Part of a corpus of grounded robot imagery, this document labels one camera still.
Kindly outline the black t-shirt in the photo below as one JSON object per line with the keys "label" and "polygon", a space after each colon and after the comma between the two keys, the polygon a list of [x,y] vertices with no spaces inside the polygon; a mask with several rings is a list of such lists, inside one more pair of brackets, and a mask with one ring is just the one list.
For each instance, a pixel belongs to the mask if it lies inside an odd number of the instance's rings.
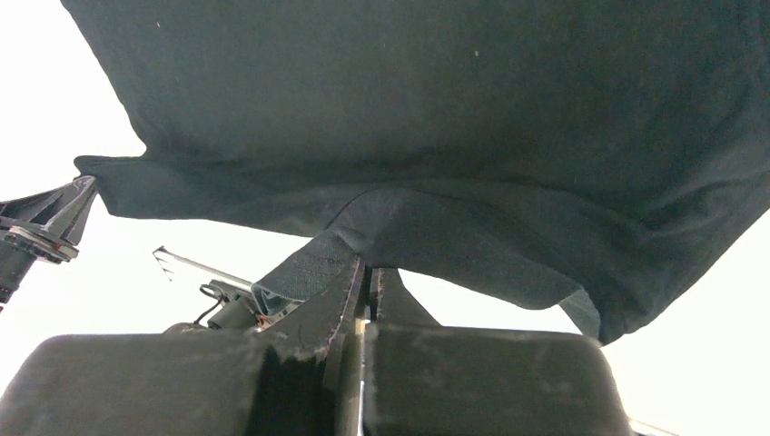
{"label": "black t-shirt", "polygon": [[309,239],[609,344],[769,207],[766,1],[67,1],[137,136],[108,211]]}

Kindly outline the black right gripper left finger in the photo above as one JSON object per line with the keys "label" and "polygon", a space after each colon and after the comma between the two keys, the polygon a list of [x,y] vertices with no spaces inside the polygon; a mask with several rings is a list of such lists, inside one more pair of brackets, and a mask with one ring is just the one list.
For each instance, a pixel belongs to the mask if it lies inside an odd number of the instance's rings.
{"label": "black right gripper left finger", "polygon": [[264,332],[64,335],[1,400],[4,435],[355,435],[366,268]]}

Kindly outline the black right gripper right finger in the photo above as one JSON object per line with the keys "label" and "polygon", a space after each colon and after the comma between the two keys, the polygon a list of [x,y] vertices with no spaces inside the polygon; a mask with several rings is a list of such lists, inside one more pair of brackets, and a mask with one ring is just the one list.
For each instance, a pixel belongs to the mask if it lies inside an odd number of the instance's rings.
{"label": "black right gripper right finger", "polygon": [[376,269],[365,333],[367,435],[628,435],[597,343],[564,332],[447,327]]}

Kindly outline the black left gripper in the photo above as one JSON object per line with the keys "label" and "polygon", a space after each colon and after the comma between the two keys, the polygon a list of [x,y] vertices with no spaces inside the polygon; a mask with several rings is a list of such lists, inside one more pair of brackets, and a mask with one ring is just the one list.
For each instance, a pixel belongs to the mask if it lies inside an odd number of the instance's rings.
{"label": "black left gripper", "polygon": [[68,263],[97,195],[95,178],[80,176],[38,195],[36,204],[6,203],[1,208],[1,307],[5,308],[37,261]]}

